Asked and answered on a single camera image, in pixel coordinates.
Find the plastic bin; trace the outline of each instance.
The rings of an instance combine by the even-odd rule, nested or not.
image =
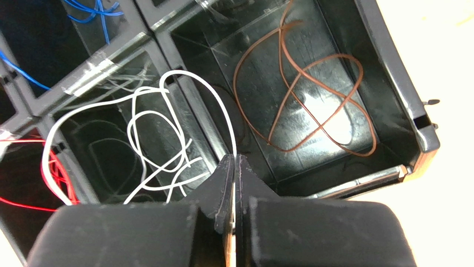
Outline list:
[[[94,0],[78,0],[94,7]],[[105,9],[115,1],[103,1]],[[106,16],[110,44],[106,45],[100,16],[87,24],[72,21],[68,14],[85,19],[88,13],[78,11],[64,1],[2,1],[0,32],[4,40],[0,50],[38,82],[51,87],[46,91],[15,75],[14,82],[34,116],[44,116],[64,98],[88,81],[78,80],[88,73],[104,71],[123,53],[136,49],[148,39],[148,32],[132,0],[117,1],[116,12],[123,16]]]
[[[164,57],[154,41],[150,41],[115,64],[113,72],[109,72],[101,80],[97,79],[94,86],[80,97],[69,98],[59,104],[48,116],[43,117],[40,133],[44,138],[50,132],[54,122],[74,107],[97,102],[98,97],[109,95],[100,101],[117,99],[131,94],[130,91],[111,88],[112,83],[123,83],[124,77],[145,77],[140,83],[133,81],[126,86],[134,90],[139,86],[158,86],[162,74],[169,70]],[[184,181],[197,175],[211,174],[224,154],[219,152],[223,142],[210,146],[208,133],[215,131],[214,138],[219,136],[215,127],[205,131],[201,125],[205,115],[196,120],[188,105],[188,99],[176,84],[173,77],[167,80],[170,90],[169,99],[180,121],[186,142],[192,139],[187,152],[189,159],[202,157],[203,160],[191,165],[178,179]],[[137,113],[153,110],[171,118],[166,103],[159,93],[145,95],[137,99]],[[138,186],[142,175],[142,164],[130,146],[127,137],[127,124],[131,120],[131,101],[111,106],[98,107],[78,113],[67,120],[56,134],[55,145],[60,150],[58,156],[63,164],[69,167],[71,179],[81,202],[121,203]],[[137,120],[140,144],[145,155],[158,165],[176,155],[180,150],[179,140],[172,128],[156,115],[145,115]],[[152,180],[149,186],[171,184],[173,173],[162,172],[159,181]],[[205,177],[184,186],[188,194],[205,180]],[[141,191],[133,199],[134,202],[164,201],[167,192]],[[172,200],[183,198],[180,190],[174,190]]]
[[[37,135],[36,129],[30,134]],[[12,144],[0,162],[0,197],[19,204],[56,209],[62,202],[48,189],[40,172],[43,146]],[[0,230],[20,261],[25,262],[36,236],[52,212],[31,210],[0,202]]]
[[[440,146],[435,129],[404,69],[375,0],[297,0],[286,20],[287,23],[303,21],[288,30],[286,36],[289,52],[301,67],[334,53],[350,54],[360,60],[364,79],[352,99],[367,110],[374,124],[375,153],[369,157],[349,155],[322,132],[293,152],[280,152],[267,145],[243,123],[233,101],[231,85],[243,53],[279,27],[288,1],[238,2],[203,1],[179,12],[163,11],[176,15],[157,27],[155,34],[171,68],[189,70],[222,88],[237,128],[239,152],[248,157],[252,169],[278,194],[312,197],[359,194],[403,181],[434,155]],[[287,61],[284,68],[291,82],[296,71]],[[355,65],[344,60],[326,61],[309,72],[346,94],[358,75]],[[186,86],[194,90],[192,82]],[[229,145],[225,122],[215,101],[204,90],[200,92]],[[238,92],[250,121],[263,135],[268,135],[287,92],[278,70],[276,35],[257,47],[245,61],[238,78]],[[329,117],[342,102],[340,97],[304,79],[295,93],[312,108],[319,121]],[[273,141],[283,148],[297,144],[317,127],[291,97],[281,121]],[[346,105],[330,124],[326,130],[347,148],[356,151],[371,148],[368,124],[353,105]]]

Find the red wire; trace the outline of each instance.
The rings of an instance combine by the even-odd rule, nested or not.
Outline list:
[[[2,197],[0,197],[0,201],[3,202],[3,203],[6,203],[6,204],[10,204],[12,206],[17,206],[17,207],[24,207],[26,209],[32,209],[32,210],[42,210],[42,211],[50,211],[50,212],[55,212],[56,210],[53,210],[53,209],[47,209],[45,207],[34,207],[34,206],[28,206],[28,205],[24,205],[24,204],[19,204],[19,203],[15,203],[15,202],[11,202],[11,201],[8,201]]]
[[[9,142],[9,143],[45,143],[45,140],[41,139],[23,139],[23,140],[0,140],[0,142]],[[77,196],[74,192],[74,188],[72,187],[71,179],[69,178],[69,175],[67,174],[66,169],[64,166],[61,164],[59,161],[58,157],[54,154],[53,151],[50,151],[50,162],[49,162],[49,167],[50,167],[50,172],[53,175],[53,178],[56,182],[56,184],[61,187],[61,183],[66,184],[67,188],[67,195],[68,198],[71,200],[73,205],[76,205],[79,203],[79,200],[77,199]],[[43,170],[40,165],[40,172],[43,177],[43,181],[45,182],[46,186],[53,192],[53,194],[56,195],[56,193],[51,189],[50,185],[46,181],[45,175],[43,173]],[[15,202],[11,202],[9,200],[6,200],[2,197],[0,197],[0,201],[6,204],[10,204],[13,206],[17,207],[23,207],[26,209],[32,209],[32,210],[42,210],[42,211],[50,211],[50,212],[55,212],[56,210],[54,209],[47,209],[44,207],[34,207],[34,206],[29,206],[29,205],[24,205],[24,204],[19,204]]]

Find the compartment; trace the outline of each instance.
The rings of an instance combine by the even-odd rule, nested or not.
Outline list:
[[[112,13],[124,13],[105,16],[110,44],[99,14],[89,23],[76,22],[68,15],[83,20],[90,13],[67,2],[74,0],[2,1],[0,31],[4,42],[0,50],[39,83],[51,88],[45,90],[17,74],[15,82],[35,116],[43,116],[59,99],[67,97],[63,91],[70,90],[78,77],[102,71],[97,68],[101,62],[112,60],[131,46],[136,49],[147,34],[132,0],[102,1],[104,10],[118,3]],[[97,3],[77,2],[90,8]]]
[[[158,87],[160,76],[167,71],[166,62],[155,42],[149,42],[133,51],[117,63],[117,70],[108,74],[95,86],[72,101],[67,101],[52,112],[58,120],[70,110],[95,102],[116,100],[132,94],[142,86]],[[185,181],[201,174],[201,179],[183,186],[185,194],[199,186],[216,168],[218,158],[208,144],[187,100],[174,80],[169,79],[167,87],[177,120],[179,121],[186,143],[192,139],[186,149],[189,160],[203,159],[186,168],[176,182]],[[80,112],[68,119],[57,134],[56,144],[62,144],[62,152],[77,161],[80,171],[73,174],[84,191],[91,190],[94,199],[90,202],[122,203],[141,181],[142,163],[132,149],[127,135],[127,125],[132,119],[131,100],[96,107]],[[160,112],[173,121],[171,111],[160,93],[151,93],[137,98],[136,114],[142,111]],[[137,119],[137,132],[140,146],[145,156],[161,166],[173,158],[181,145],[172,127],[156,114],[146,114]],[[179,159],[167,169],[173,169]],[[156,170],[150,166],[147,176]],[[171,184],[175,172],[161,172],[148,186],[166,186]],[[165,201],[166,191],[141,190],[132,202]],[[172,200],[184,197],[179,188],[174,188]]]
[[[31,139],[36,130],[25,135]],[[41,143],[11,144],[0,161],[0,197],[18,204],[56,209],[62,202],[48,189],[40,172]],[[52,215],[0,202],[0,227],[25,263],[37,235]]]
[[[361,62],[364,76],[352,99],[368,112],[376,132],[377,148],[368,157],[347,153],[321,131],[295,151],[281,152],[248,128],[232,91],[234,71],[253,43],[279,27],[288,1],[246,0],[240,1],[239,5],[232,5],[231,2],[216,1],[205,8],[196,5],[168,22],[156,35],[172,68],[185,68],[211,85],[222,88],[221,94],[227,99],[234,125],[237,125],[239,152],[249,158],[253,170],[278,194],[309,196],[367,175],[383,175],[384,170],[392,167],[404,165],[410,168],[415,165],[422,154],[417,142],[419,129],[415,128],[413,118],[407,116],[413,114],[413,110],[407,107],[421,107],[416,112],[426,113],[416,92],[409,86],[409,80],[405,88],[400,88],[397,78],[402,76],[387,74],[386,68],[391,63],[384,62],[386,57],[382,60],[379,56],[379,49],[374,46],[364,25],[364,8],[359,1],[293,1],[286,24],[301,22],[286,30],[285,41],[290,55],[301,68],[336,53],[352,55]],[[370,7],[370,12],[378,14],[377,25],[383,25],[375,2],[365,5]],[[392,59],[399,63],[393,43],[389,44],[391,46],[384,47],[386,50],[382,55],[396,55]],[[243,63],[237,80],[242,108],[250,122],[265,137],[288,90],[279,73],[278,47],[277,34],[258,45]],[[291,83],[297,72],[284,56],[283,69]],[[359,75],[354,62],[338,58],[324,61],[310,68],[308,73],[345,95]],[[216,109],[215,101],[205,91],[200,92],[229,145],[225,122]],[[299,80],[294,92],[321,123],[343,101],[305,78]],[[405,105],[401,96],[407,93],[413,97],[404,99],[410,102]],[[315,121],[290,96],[272,142],[289,149],[317,127]],[[345,105],[325,129],[353,151],[367,152],[372,147],[368,122],[354,105]],[[394,179],[387,184],[398,182],[398,177],[405,174],[394,175]]]

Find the copper wire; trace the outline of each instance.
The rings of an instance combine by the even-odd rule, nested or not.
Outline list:
[[[362,78],[363,78],[363,75],[364,75],[364,71],[363,71],[363,67],[362,67],[362,64],[353,56],[351,55],[347,55],[347,54],[333,54],[333,55],[330,55],[328,57],[325,57],[325,58],[322,58],[320,60],[317,60],[309,65],[307,65],[306,67],[304,68],[301,68],[298,66],[298,64],[293,60],[293,58],[291,57],[290,53],[288,52],[288,49],[287,49],[287,45],[285,43],[285,34],[286,32],[296,26],[296,25],[299,25],[301,23],[303,23],[302,21],[292,21],[290,23],[287,23],[285,24],[285,19],[287,17],[287,14],[291,8],[291,5],[293,3],[293,0],[290,0],[290,2],[288,3],[285,11],[283,12],[283,15],[282,15],[282,18],[280,20],[280,25],[279,25],[279,28],[277,29],[274,29],[273,31],[267,33],[265,36],[263,36],[262,38],[260,38],[258,41],[256,41],[253,45],[251,45],[249,47],[249,49],[247,51],[245,51],[245,53],[242,55],[242,58],[240,59],[239,63],[237,64],[236,68],[235,68],[235,71],[234,71],[234,78],[233,78],[233,91],[234,91],[234,95],[235,95],[235,100],[236,100],[236,103],[237,103],[237,106],[244,118],[244,120],[247,122],[247,124],[249,125],[249,127],[258,135],[260,136],[263,140],[265,140],[270,146],[276,148],[277,150],[279,151],[282,151],[282,152],[292,152],[292,151],[295,151],[296,149],[300,148],[302,145],[304,145],[309,139],[311,139],[319,130],[322,130],[324,132],[324,134],[334,143],[336,144],[338,147],[340,147],[341,149],[343,149],[344,151],[350,153],[350,154],[353,154],[353,155],[356,155],[356,156],[360,156],[360,157],[367,157],[367,156],[370,156],[371,154],[373,154],[377,148],[377,137],[376,137],[376,133],[375,133],[375,129],[373,127],[373,124],[372,124],[372,121],[371,121],[371,118],[369,116],[369,114],[367,113],[367,111],[365,111],[365,109],[357,102],[355,102],[353,99],[352,99],[352,96],[355,94],[355,92],[357,91],[357,88],[360,86],[361,82],[362,82]],[[278,113],[275,117],[275,120],[273,121],[273,124],[271,126],[271,129],[270,129],[270,132],[268,134],[268,137],[265,137],[262,133],[260,133],[253,125],[252,123],[250,122],[250,120],[247,118],[243,108],[242,108],[242,105],[240,103],[240,100],[239,100],[239,97],[238,97],[238,94],[237,94],[237,77],[238,77],[238,74],[239,74],[239,71],[244,63],[244,61],[248,58],[248,56],[250,55],[250,53],[259,45],[261,44],[262,42],[266,41],[268,38],[270,38],[271,36],[275,35],[278,33],[278,41],[279,41],[279,46],[278,46],[278,59],[279,59],[279,69],[280,69],[280,75],[282,76],[282,79],[288,89],[287,91],[287,94],[285,95],[285,97],[283,98],[282,100],[282,103],[278,109]],[[283,71],[283,59],[282,59],[282,52],[285,54],[285,57],[287,58],[287,60],[290,62],[290,64],[298,71],[298,75],[296,76],[296,78],[293,80],[292,84],[288,84],[288,81],[287,79],[285,78],[285,75],[284,75],[284,71]],[[359,76],[353,86],[353,88],[351,89],[350,93],[345,95],[341,92],[338,92],[332,88],[330,88],[329,86],[325,85],[324,83],[322,83],[321,81],[319,81],[318,79],[314,78],[313,76],[311,76],[310,74],[308,74],[306,71],[324,61],[327,61],[327,60],[331,60],[331,59],[334,59],[334,58],[345,58],[345,59],[348,59],[352,62],[354,62],[358,69],[359,69]],[[315,117],[314,115],[309,111],[309,109],[305,106],[304,103],[302,103],[302,101],[299,99],[299,97],[294,93],[293,89],[295,87],[295,85],[298,83],[299,79],[301,78],[301,76],[304,76],[305,78],[307,78],[308,80],[312,81],[315,85],[318,85],[322,88],[324,88],[325,90],[327,90],[328,92],[334,94],[334,95],[337,95],[341,98],[343,98],[343,101],[342,103],[339,105],[339,107],[334,111],[334,113],[328,118],[326,119],[323,123],[320,123]],[[280,116],[282,114],[282,111],[283,111],[283,108],[288,100],[288,97],[289,95],[292,95],[295,100],[298,102],[298,104],[301,105],[301,107],[306,110],[306,112],[309,114],[309,116],[316,122],[316,124],[318,125],[318,128],[316,128],[313,132],[311,132],[307,137],[305,137],[303,140],[301,140],[301,142],[299,142],[298,144],[296,144],[294,147],[292,147],[291,149],[283,149],[275,144],[273,144],[271,142],[271,137],[273,135],[273,132],[277,126],[277,123],[280,119]],[[346,147],[344,147],[342,144],[338,143],[334,138],[332,138],[330,136],[329,133],[326,132],[326,130],[324,129],[324,126],[339,112],[342,110],[342,108],[344,107],[344,105],[346,105],[347,103],[351,103],[353,104],[357,109],[359,109],[361,111],[361,113],[364,115],[364,117],[366,118],[367,120],[367,123],[368,123],[368,126],[369,126],[369,129],[370,129],[370,132],[371,132],[371,137],[372,137],[372,149],[366,153],[359,153],[359,152],[356,152],[356,151],[352,151]]]

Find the white wire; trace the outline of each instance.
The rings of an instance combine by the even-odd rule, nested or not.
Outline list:
[[[136,90],[136,92],[141,92],[141,91],[145,91],[145,90],[149,90],[151,87],[142,87],[142,88],[139,88]],[[133,142],[132,140],[132,136],[131,136],[131,133],[130,133],[130,128],[128,127],[128,130],[127,130],[127,135],[129,137],[129,142],[130,144],[132,145],[133,149],[135,150],[135,152],[139,155],[140,157],[140,160],[141,160],[141,164],[142,164],[142,167],[143,167],[143,172],[142,172],[142,175],[141,175],[141,179],[140,181],[144,181],[145,180],[145,177],[146,177],[146,171],[147,171],[147,167],[146,167],[146,163],[145,162],[148,162],[150,163],[152,166],[154,167],[159,167],[158,165],[156,165],[154,162],[152,162],[151,160],[149,160],[147,157],[145,157],[143,155],[143,152],[141,150],[141,147],[140,147],[140,140],[139,140],[139,135],[138,135],[138,130],[137,130],[137,127],[136,127],[136,120],[138,119],[138,116],[136,114],[136,100],[137,98],[134,97],[132,99],[132,120],[133,121],[130,121],[129,122],[129,126],[132,125],[133,126],[133,130],[134,130],[134,137],[135,137],[135,143],[136,143],[136,147],[135,147],[135,143]],[[183,146],[184,142],[185,142],[185,137],[184,136],[180,136],[180,134],[178,133],[176,127],[168,120],[167,117],[165,117],[163,114],[161,113],[154,113],[156,115],[159,115],[160,117],[164,118],[165,121],[173,128],[173,130],[175,131],[176,135],[178,136],[180,142],[181,142],[181,147],[182,147],[182,154],[181,154],[181,159],[184,159],[183,158],[183,155],[186,153],[186,149],[188,148],[188,146]],[[179,169],[179,167],[181,166],[182,164],[182,160],[179,162],[179,164],[172,170],[167,170],[167,169],[163,169],[165,172],[175,172],[177,169]],[[145,190],[153,190],[153,187],[150,187],[150,186],[147,186],[147,185],[144,185],[143,186],[143,189]]]
[[[234,155],[234,158],[237,158],[237,144],[235,142],[235,135],[234,135],[234,129],[232,127],[232,122],[230,121],[229,114],[227,113],[227,109],[225,108],[224,103],[222,102],[222,99],[220,99],[220,96],[217,94],[217,92],[214,90],[214,88],[208,84],[208,82],[204,81],[203,78],[199,77],[198,75],[189,72],[189,71],[183,71],[183,70],[173,70],[165,73],[163,76],[160,78],[160,88],[165,88],[165,80],[170,77],[171,75],[186,75],[191,78],[196,79],[200,83],[202,83],[216,98],[217,102],[219,103],[220,108],[222,109],[222,113],[224,114],[225,121],[227,122],[227,126],[229,127],[229,134],[230,134],[230,141],[232,143],[232,154]]]
[[[149,91],[145,91],[145,92],[138,92],[136,95],[137,96],[142,96],[142,95],[147,95],[147,94],[150,94],[150,93],[163,93],[163,92],[168,93],[169,91],[167,89],[158,88],[158,89],[155,89],[155,90],[149,90]],[[43,150],[43,155],[41,157],[41,166],[42,166],[42,169],[43,169],[43,174],[45,175],[46,182],[49,184],[51,190],[59,197],[59,199],[61,199],[64,202],[64,204],[72,205],[72,202],[66,196],[66,194],[64,194],[64,192],[61,190],[61,188],[56,184],[55,180],[53,179],[53,176],[51,175],[51,170],[50,170],[49,165],[48,165],[48,161],[49,161],[49,158],[50,158],[50,150],[51,150],[51,146],[52,146],[52,143],[53,143],[53,139],[54,139],[55,134],[58,131],[59,127],[61,127],[61,125],[68,118],[70,118],[70,117],[74,116],[75,114],[78,114],[78,113],[80,113],[84,110],[89,110],[89,109],[94,108],[94,107],[101,107],[101,106],[108,106],[108,105],[114,105],[114,104],[122,103],[124,101],[129,100],[129,99],[132,99],[133,97],[135,97],[135,94],[125,96],[125,97],[122,97],[122,98],[119,98],[119,99],[116,99],[116,100],[105,101],[105,102],[100,102],[100,103],[94,103],[94,104],[91,104],[91,105],[80,107],[76,110],[72,110],[72,111],[66,113],[64,116],[62,116],[53,125],[53,127],[51,127],[51,130],[50,130],[50,132],[49,132],[49,134],[46,138],[46,141],[45,141],[45,148]]]
[[[189,161],[189,159],[187,158],[187,154],[186,154],[186,148],[189,146],[189,144],[191,143],[191,140],[189,140],[188,144],[185,145],[184,142],[182,142],[182,140],[184,140],[184,133],[182,131],[182,128],[179,124],[179,121],[176,117],[176,113],[175,111],[173,110],[172,108],[172,105],[171,105],[171,102],[169,101],[168,97],[167,97],[167,93],[169,93],[169,91],[167,89],[164,89],[164,86],[165,86],[165,80],[171,76],[171,75],[186,75],[186,76],[190,76],[191,78],[194,78],[196,80],[198,80],[199,82],[201,82],[212,94],[213,96],[216,98],[219,106],[221,107],[222,109],[222,112],[224,114],[224,117],[226,119],[226,122],[228,124],[228,127],[229,127],[229,134],[230,134],[230,139],[231,139],[231,144],[232,144],[232,150],[233,150],[233,155],[234,155],[234,158],[236,158],[237,156],[237,149],[236,149],[236,141],[235,141],[235,135],[234,135],[234,130],[233,130],[233,127],[232,127],[232,123],[230,121],[230,117],[229,117],[229,114],[227,112],[227,109],[225,108],[224,106],[224,103],[222,102],[222,100],[220,99],[219,95],[216,93],[216,91],[212,88],[212,86],[210,84],[208,84],[206,81],[204,81],[201,77],[199,77],[198,75],[194,74],[194,73],[191,73],[191,72],[188,72],[188,71],[182,71],[182,70],[174,70],[174,71],[169,71],[167,73],[165,73],[161,78],[160,78],[160,82],[159,82],[159,85],[160,85],[160,88],[153,88],[153,87],[145,87],[145,88],[139,88],[137,89],[137,91],[135,91],[132,95],[129,95],[129,96],[126,96],[126,97],[122,97],[122,98],[119,98],[119,99],[116,99],[116,100],[112,100],[112,101],[106,101],[106,102],[100,102],[100,103],[93,103],[93,104],[90,104],[90,105],[86,105],[86,106],[82,106],[76,110],[73,110],[73,111],[70,111],[68,112],[67,114],[65,114],[64,116],[62,116],[54,125],[53,127],[51,128],[47,138],[46,138],[46,142],[45,142],[45,148],[43,150],[43,155],[42,155],[42,161],[41,161],[41,165],[42,165],[42,169],[43,169],[43,173],[45,175],[45,179],[47,181],[47,183],[49,184],[49,186],[51,187],[52,191],[66,204],[66,205],[72,205],[72,202],[71,200],[66,196],[66,194],[64,194],[64,192],[61,190],[61,188],[55,183],[52,175],[51,175],[51,170],[49,169],[48,167],[48,160],[49,160],[49,151],[51,149],[51,146],[52,146],[52,142],[53,142],[53,139],[54,139],[54,135],[56,134],[56,132],[58,131],[59,127],[67,120],[69,119],[70,117],[74,116],[75,114],[77,113],[80,113],[84,110],[88,110],[88,109],[91,109],[91,108],[94,108],[94,107],[101,107],[101,106],[107,106],[107,105],[114,105],[114,104],[117,104],[117,103],[121,103],[121,102],[124,102],[124,101],[127,101],[127,100],[130,100],[130,99],[136,99],[136,97],[138,96],[142,96],[142,95],[146,95],[146,94],[149,94],[149,93],[161,93],[167,106],[169,107],[170,109],[170,113],[171,113],[171,117],[173,118],[173,120],[175,121],[176,123],[176,127],[173,127],[175,132],[177,133],[178,135],[178,138],[180,139],[180,143],[181,143],[181,146],[182,146],[182,149],[180,152],[178,152],[172,159],[170,159],[168,162],[166,162],[165,164],[163,164],[162,166],[158,166],[156,164],[153,163],[153,166],[157,167],[157,170],[155,170],[151,175],[149,175],[146,179],[142,180],[142,182],[140,183],[140,185],[135,188],[133,190],[133,192],[127,197],[127,199],[124,201],[124,204],[128,204],[131,199],[141,190],[144,188],[144,186],[153,178],[155,177],[158,173],[160,173],[161,171],[168,171],[166,170],[165,168],[170,165],[172,162],[174,162],[180,155],[181,155],[181,159],[184,159],[186,160],[186,165],[184,165],[184,167],[181,167],[182,165],[182,162],[183,160],[180,160],[180,163],[177,165],[176,168],[180,168],[178,170],[178,174],[180,174],[184,168],[186,166],[190,166],[191,162],[195,162],[197,161],[198,159],[202,159],[202,158],[197,158],[197,159],[194,159],[192,161]],[[161,113],[159,112],[149,112],[149,114],[156,114],[156,115],[162,115]],[[136,133],[136,125],[135,125],[135,122],[136,122],[136,119],[139,118],[138,115],[137,116],[134,116],[132,119],[133,119],[133,122],[130,123],[129,122],[129,125],[127,126],[127,133],[130,132],[131,128],[134,127],[134,133]],[[132,147],[134,147],[135,151],[140,155],[140,157],[145,161],[145,157],[143,156],[143,153],[141,152],[141,149],[139,149],[139,140],[138,140],[138,134],[135,134],[136,136],[136,142],[137,142],[137,145],[135,146],[135,143],[133,142],[133,140],[130,139],[129,137],[129,140],[131,141],[131,145]],[[148,187],[148,189],[150,191],[159,191],[159,190],[166,190],[166,189],[172,189],[172,188],[175,188],[175,187],[180,187],[181,189],[181,192],[183,192],[183,194],[185,195],[184,193],[184,190],[182,188],[182,185],[185,185],[185,184],[188,184],[188,183],[191,183],[193,181],[196,181],[206,175],[208,175],[209,173],[205,173],[205,174],[201,174],[201,175],[198,175],[196,177],[193,177],[191,179],[188,179],[184,182],[178,182],[178,183],[175,183],[175,184],[171,184],[169,186],[162,186],[162,187]],[[172,194],[172,190],[170,190],[170,193],[168,194],[168,198],[171,199],[171,194]]]
[[[184,171],[185,168],[187,167],[191,167],[191,164],[197,162],[197,161],[200,161],[202,160],[203,158],[202,157],[197,157],[193,160],[191,160],[190,162],[186,163],[185,165],[183,165],[179,170],[178,172],[176,172],[175,174],[175,177],[173,177],[173,180],[170,184],[171,188],[170,188],[170,192],[168,193],[168,198],[166,199],[166,203],[169,203],[171,201],[171,194],[173,194],[173,188],[174,188],[174,185],[176,183],[176,180],[178,178],[178,176]]]
[[[213,96],[216,98],[217,102],[219,103],[220,108],[222,109],[225,120],[226,120],[227,125],[229,127],[230,140],[231,140],[231,143],[232,143],[232,151],[233,151],[234,158],[236,159],[237,158],[237,144],[236,144],[236,141],[235,141],[235,135],[234,135],[234,129],[232,127],[232,122],[230,121],[229,114],[227,112],[227,109],[225,108],[224,103],[222,102],[222,99],[217,94],[217,92],[214,90],[214,88],[210,84],[208,84],[204,79],[199,77],[198,75],[196,75],[192,72],[189,72],[189,71],[182,71],[182,70],[169,71],[169,72],[165,73],[163,76],[161,76],[160,82],[159,82],[159,87],[160,88],[165,87],[165,80],[168,77],[170,77],[171,75],[186,75],[186,76],[189,76],[191,78],[194,78],[197,81],[199,81],[200,83],[202,83],[213,94]],[[169,100],[168,100],[167,96],[164,93],[162,95],[165,98],[166,104],[170,107],[171,103],[169,103]],[[176,118],[174,110],[170,109],[170,113],[171,113],[171,116],[173,117],[173,119],[175,120],[177,126],[179,126],[179,122]],[[158,168],[153,174],[149,175],[145,180],[143,180],[142,183],[139,184],[138,187],[132,192],[132,194],[130,194],[130,196],[124,201],[124,204],[128,204],[131,201],[131,199],[133,198],[133,196],[135,194],[137,194],[143,188],[143,186],[146,185],[162,169],[163,168]]]

